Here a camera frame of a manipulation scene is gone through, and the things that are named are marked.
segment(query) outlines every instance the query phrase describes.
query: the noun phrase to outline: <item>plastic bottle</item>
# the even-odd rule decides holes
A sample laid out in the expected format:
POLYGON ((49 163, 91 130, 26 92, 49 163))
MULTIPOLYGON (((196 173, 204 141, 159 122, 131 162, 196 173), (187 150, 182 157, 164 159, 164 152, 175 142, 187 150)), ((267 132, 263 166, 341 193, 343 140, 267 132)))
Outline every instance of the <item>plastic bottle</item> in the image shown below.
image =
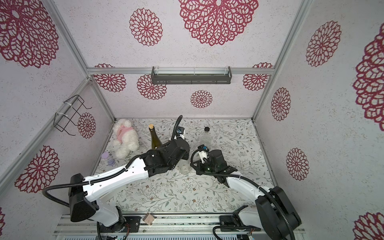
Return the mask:
POLYGON ((156 130, 153 124, 149 125, 149 132, 151 133, 152 149, 156 149, 157 147, 160 147, 162 143, 156 134, 156 130))
POLYGON ((208 149, 211 149, 211 135, 209 134, 209 127, 204 128, 204 134, 200 138, 200 145, 205 145, 208 149))

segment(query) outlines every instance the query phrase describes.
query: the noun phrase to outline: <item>dark green glass bottle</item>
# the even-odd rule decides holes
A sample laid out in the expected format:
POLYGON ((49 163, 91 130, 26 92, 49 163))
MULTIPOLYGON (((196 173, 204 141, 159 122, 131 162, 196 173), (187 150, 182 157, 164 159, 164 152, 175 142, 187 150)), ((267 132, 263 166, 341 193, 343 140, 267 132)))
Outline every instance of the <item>dark green glass bottle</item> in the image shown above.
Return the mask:
POLYGON ((153 124, 149 125, 149 132, 151 133, 152 149, 156 149, 161 146, 162 143, 156 134, 155 126, 153 126, 153 124))

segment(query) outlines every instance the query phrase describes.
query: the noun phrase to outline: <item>red mandala pattern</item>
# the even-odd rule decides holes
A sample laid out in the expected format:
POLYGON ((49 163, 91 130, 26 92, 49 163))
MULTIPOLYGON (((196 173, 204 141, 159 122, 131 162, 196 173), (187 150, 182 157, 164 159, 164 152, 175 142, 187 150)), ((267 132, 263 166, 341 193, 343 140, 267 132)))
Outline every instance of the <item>red mandala pattern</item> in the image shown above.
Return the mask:
POLYGON ((223 45, 244 32, 257 0, 179 0, 184 27, 201 43, 223 45))
MULTIPOLYGON (((96 68, 114 68, 109 64, 98 64, 96 68)), ((110 92, 120 92, 125 88, 126 82, 123 74, 94 74, 96 82, 100 87, 110 92)))
MULTIPOLYGON (((253 68, 273 68, 273 65, 271 63, 259 63, 253 68)), ((243 85, 252 91, 263 89, 269 76, 268 74, 246 74, 243 77, 243 85)))
POLYGON ((137 9, 129 21, 129 28, 135 39, 144 46, 157 44, 163 36, 161 22, 155 13, 148 9, 137 9))
POLYGON ((90 113, 83 113, 79 117, 77 128, 84 138, 91 138, 96 131, 95 118, 90 113))
POLYGON ((5 214, 3 214, 2 209, 0 207, 0 236, 3 235, 3 226, 5 225, 4 217, 5 214))
POLYGON ((167 92, 167 86, 153 84, 149 74, 143 75, 137 80, 137 89, 141 95, 152 100, 164 97, 167 92))
POLYGON ((291 108, 291 96, 286 88, 279 88, 273 95, 271 112, 273 118, 281 121, 285 119, 291 108))
POLYGON ((330 21, 316 30, 307 47, 307 62, 317 67, 327 62, 336 51, 340 42, 340 25, 330 21))
POLYGON ((1 0, 0 50, 23 67, 49 65, 59 49, 59 35, 40 0, 1 0))
POLYGON ((384 23, 364 53, 356 66, 358 79, 353 84, 358 95, 356 103, 365 110, 364 117, 373 119, 384 131, 384 23))
POLYGON ((197 108, 208 107, 212 103, 212 94, 208 91, 198 90, 192 94, 191 103, 197 108))
POLYGON ((293 148, 287 155, 287 168, 289 174, 296 180, 304 180, 309 173, 307 156, 298 148, 293 148))
POLYGON ((378 212, 371 214, 367 212, 359 216, 353 228, 354 240, 383 240, 384 239, 384 216, 378 212))
POLYGON ((15 181, 15 187, 21 192, 37 193, 49 186, 59 170, 59 158, 50 146, 43 146, 27 168, 15 181))

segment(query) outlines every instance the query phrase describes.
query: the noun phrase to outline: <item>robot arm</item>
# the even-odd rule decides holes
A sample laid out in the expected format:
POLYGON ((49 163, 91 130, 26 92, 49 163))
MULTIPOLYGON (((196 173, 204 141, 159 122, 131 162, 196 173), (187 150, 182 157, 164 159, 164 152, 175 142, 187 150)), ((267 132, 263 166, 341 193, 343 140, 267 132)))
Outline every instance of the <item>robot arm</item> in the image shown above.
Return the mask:
POLYGON ((85 219, 102 223, 111 232, 123 228, 125 219, 119 207, 112 207, 103 201, 103 196, 126 184, 156 174, 172 170, 180 159, 189 159, 189 144, 184 138, 184 128, 176 126, 176 136, 156 150, 135 156, 131 164, 117 167, 108 172, 83 177, 76 174, 71 184, 83 186, 70 187, 69 206, 72 222, 85 219))
POLYGON ((209 151, 204 145, 199 146, 191 156, 191 166, 198 175, 212 175, 255 203, 256 207, 242 206, 233 216, 222 216, 220 222, 224 225, 233 229, 246 226, 262 228, 272 240, 281 240, 288 234, 292 236, 293 229, 301 224, 299 215, 281 188, 258 186, 250 179, 241 177, 237 169, 227 165, 221 150, 209 151), (197 152, 200 160, 193 162, 197 152))

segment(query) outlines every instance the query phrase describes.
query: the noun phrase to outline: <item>small wooden block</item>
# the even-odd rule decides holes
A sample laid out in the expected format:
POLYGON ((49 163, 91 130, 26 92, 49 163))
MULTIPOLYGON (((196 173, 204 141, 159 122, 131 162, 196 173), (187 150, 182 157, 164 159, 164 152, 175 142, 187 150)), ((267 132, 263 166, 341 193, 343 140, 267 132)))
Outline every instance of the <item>small wooden block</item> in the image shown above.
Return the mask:
POLYGON ((151 225, 153 220, 155 220, 155 217, 152 216, 150 213, 147 213, 144 218, 143 218, 143 221, 148 224, 148 225, 151 225))

